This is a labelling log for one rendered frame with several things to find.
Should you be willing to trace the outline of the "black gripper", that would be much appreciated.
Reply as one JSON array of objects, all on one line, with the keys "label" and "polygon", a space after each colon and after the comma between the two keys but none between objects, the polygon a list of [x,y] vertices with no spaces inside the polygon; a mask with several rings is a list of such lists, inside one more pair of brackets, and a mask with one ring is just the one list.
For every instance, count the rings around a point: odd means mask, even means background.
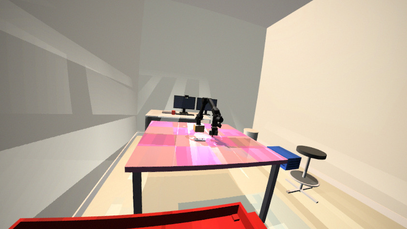
[{"label": "black gripper", "polygon": [[213,135],[215,134],[215,131],[218,130],[218,128],[216,127],[217,123],[218,123],[217,121],[212,121],[211,129],[212,129]]}]

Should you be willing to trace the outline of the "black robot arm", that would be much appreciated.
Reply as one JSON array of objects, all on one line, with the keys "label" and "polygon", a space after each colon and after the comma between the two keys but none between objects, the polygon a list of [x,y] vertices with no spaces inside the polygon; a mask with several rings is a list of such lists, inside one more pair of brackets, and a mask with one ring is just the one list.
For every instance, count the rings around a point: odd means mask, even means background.
[{"label": "black robot arm", "polygon": [[197,116],[195,117],[195,120],[197,120],[196,125],[201,125],[201,120],[203,119],[203,112],[204,112],[204,109],[205,109],[205,106],[207,103],[209,103],[209,105],[212,109],[213,121],[219,122],[216,124],[216,127],[221,128],[221,126],[222,126],[221,123],[223,122],[223,118],[220,114],[219,109],[214,105],[211,98],[205,98],[205,97],[202,98],[202,105],[201,105],[200,111],[197,114]]}]

